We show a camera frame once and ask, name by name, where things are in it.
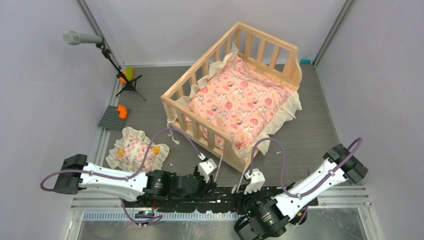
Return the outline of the small checkered ruffled pillow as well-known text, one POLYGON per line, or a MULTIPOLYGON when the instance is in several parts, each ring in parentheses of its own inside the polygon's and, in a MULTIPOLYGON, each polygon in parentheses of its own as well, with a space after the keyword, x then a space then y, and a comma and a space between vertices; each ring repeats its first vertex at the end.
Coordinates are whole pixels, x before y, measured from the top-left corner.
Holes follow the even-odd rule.
POLYGON ((144 131, 125 127, 122 138, 115 141, 105 160, 110 168, 127 172, 136 172, 142 163, 143 172, 161 170, 170 148, 166 144, 152 143, 149 146, 150 143, 144 131))

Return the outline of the orange green toy ball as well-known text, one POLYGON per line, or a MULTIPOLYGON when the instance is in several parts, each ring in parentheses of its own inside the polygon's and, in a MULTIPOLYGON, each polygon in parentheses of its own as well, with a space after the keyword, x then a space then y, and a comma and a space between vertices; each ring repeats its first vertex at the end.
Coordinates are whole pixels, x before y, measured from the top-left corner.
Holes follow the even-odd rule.
MULTIPOLYGON (((127 66, 126 69, 123 71, 123 74, 125 75, 126 79, 129 82, 133 81, 134 78, 134 70, 133 67, 131 66, 127 66)), ((126 84, 127 82, 125 81, 125 79, 123 77, 119 77, 119 81, 123 84, 126 84)))

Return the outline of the pink printed cushion with ties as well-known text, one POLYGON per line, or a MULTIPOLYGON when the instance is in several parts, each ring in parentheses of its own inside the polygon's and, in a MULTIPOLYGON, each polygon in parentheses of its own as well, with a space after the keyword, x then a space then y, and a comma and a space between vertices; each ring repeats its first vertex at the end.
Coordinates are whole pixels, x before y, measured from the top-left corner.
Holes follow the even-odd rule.
POLYGON ((253 71, 232 45, 222 61, 190 88, 188 96, 176 102, 229 135, 229 152, 223 162, 239 172, 250 165, 253 146, 265 155, 269 141, 285 122, 302 110, 299 94, 279 82, 253 71))

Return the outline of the orange curved toy piece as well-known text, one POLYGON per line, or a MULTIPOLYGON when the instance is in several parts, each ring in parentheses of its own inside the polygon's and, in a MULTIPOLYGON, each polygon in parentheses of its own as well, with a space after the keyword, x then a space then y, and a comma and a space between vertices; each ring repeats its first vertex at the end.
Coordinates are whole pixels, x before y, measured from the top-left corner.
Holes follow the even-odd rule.
POLYGON ((118 117, 120 119, 127 119, 128 117, 128 109, 123 105, 118 105, 116 108, 116 111, 118 112, 118 117))

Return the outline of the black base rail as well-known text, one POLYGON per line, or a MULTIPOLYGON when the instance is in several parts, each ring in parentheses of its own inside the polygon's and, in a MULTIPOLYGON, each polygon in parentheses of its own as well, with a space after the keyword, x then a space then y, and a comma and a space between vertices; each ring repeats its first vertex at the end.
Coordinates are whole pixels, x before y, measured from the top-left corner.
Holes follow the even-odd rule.
MULTIPOLYGON (((229 186, 219 186, 215 190, 206 194, 201 199, 192 200, 184 197, 179 199, 166 200, 142 200, 144 207, 151 207, 161 213, 193 213, 198 211, 206 213, 236 213, 235 197, 237 193, 231 193, 229 186)), ((265 186, 257 191, 261 193, 260 202, 266 203, 271 197, 283 193, 280 186, 265 186)))

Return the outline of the silver microphone on tripod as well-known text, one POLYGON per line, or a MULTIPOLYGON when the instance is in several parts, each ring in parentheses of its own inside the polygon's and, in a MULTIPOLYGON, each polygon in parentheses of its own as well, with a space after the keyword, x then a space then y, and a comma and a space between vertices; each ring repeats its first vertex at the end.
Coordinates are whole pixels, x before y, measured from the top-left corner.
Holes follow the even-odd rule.
POLYGON ((141 98, 146 101, 146 98, 142 96, 140 92, 137 91, 136 85, 137 80, 142 77, 142 75, 139 75, 138 77, 134 78, 133 80, 129 80, 127 76, 122 71, 122 68, 120 65, 115 64, 115 62, 111 58, 111 50, 106 47, 106 43, 103 37, 99 35, 94 34, 84 34, 84 33, 77 33, 76 31, 70 30, 66 31, 62 35, 62 39, 68 44, 72 46, 77 46, 80 44, 95 44, 95 46, 101 50, 101 53, 103 56, 113 65, 113 67, 117 70, 117 78, 122 78, 124 80, 124 86, 123 88, 115 95, 118 97, 122 92, 124 91, 131 91, 137 93, 141 98))

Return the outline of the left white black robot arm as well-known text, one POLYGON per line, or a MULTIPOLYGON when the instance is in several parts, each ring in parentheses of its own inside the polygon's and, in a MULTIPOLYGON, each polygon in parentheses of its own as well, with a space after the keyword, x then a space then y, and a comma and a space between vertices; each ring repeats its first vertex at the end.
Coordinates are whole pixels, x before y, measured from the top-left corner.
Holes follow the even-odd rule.
POLYGON ((79 191, 108 194, 148 207, 153 200, 199 197, 216 186, 213 173, 218 166, 212 159, 200 162, 192 174, 154 170, 132 172, 101 167, 76 154, 63 161, 53 187, 55 193, 76 195, 79 191))

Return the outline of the wooden slatted pet bed frame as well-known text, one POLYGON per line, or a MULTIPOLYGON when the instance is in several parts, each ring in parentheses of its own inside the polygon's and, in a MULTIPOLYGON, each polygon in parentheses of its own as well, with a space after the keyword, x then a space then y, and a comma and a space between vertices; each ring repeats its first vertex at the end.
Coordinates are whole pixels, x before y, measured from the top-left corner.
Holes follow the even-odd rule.
MULTIPOLYGON (((289 89, 296 91, 302 81, 302 70, 297 59, 298 47, 241 22, 224 33, 162 96, 170 125, 186 133, 189 138, 217 157, 232 156, 230 136, 187 110, 176 100, 188 96, 191 86, 209 74, 212 63, 222 61, 232 45, 248 67, 289 89)), ((251 159, 261 153, 254 145, 251 159)))

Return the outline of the grey building plate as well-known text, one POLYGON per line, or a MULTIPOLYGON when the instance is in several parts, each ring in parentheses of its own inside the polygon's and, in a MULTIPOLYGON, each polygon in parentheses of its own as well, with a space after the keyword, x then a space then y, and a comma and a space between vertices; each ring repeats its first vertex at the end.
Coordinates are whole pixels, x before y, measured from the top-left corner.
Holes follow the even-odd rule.
POLYGON ((121 131, 124 128, 124 125, 128 119, 131 109, 127 108, 128 109, 127 119, 119 118, 118 112, 116 111, 116 109, 117 109, 117 106, 109 105, 106 108, 98 126, 107 130, 121 131))

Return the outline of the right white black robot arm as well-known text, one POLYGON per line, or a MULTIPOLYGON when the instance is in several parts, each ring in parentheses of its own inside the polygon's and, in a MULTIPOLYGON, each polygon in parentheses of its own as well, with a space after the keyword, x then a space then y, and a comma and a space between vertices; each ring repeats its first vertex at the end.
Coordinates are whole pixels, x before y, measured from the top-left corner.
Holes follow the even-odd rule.
POLYGON ((267 202, 254 199, 245 204, 245 216, 240 217, 234 231, 242 240, 277 238, 286 232, 286 225, 301 225, 307 217, 308 205, 321 193, 351 180, 362 181, 368 169, 354 156, 362 144, 361 137, 349 147, 338 144, 323 156, 323 163, 297 185, 273 196, 267 202))

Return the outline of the teal small block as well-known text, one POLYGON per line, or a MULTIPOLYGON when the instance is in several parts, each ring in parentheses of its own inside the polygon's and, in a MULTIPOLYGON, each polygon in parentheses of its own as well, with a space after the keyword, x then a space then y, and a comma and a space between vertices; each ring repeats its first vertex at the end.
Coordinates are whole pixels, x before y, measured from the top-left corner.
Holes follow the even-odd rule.
POLYGON ((310 59, 301 59, 300 64, 311 64, 312 61, 310 59))

